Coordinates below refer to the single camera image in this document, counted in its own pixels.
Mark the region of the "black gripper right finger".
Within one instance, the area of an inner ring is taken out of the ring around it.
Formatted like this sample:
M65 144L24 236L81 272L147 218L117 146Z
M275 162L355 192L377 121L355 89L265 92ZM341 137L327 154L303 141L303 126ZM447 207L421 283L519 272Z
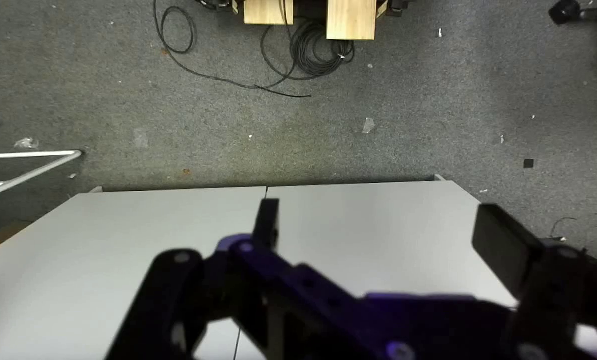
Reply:
M497 204L479 204L471 247L517 301L505 339L519 354L593 360L575 328L597 332L597 259L531 235Z

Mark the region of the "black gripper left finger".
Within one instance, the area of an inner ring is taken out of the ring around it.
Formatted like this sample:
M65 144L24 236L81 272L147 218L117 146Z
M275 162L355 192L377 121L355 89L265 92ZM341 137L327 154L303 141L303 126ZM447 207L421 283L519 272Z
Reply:
M263 198L253 231L221 239L207 259L193 248L159 252L103 360L193 360L207 325L215 320L231 320L263 353L267 348L265 304L243 279L231 251L251 244L273 251L277 223L279 200Z

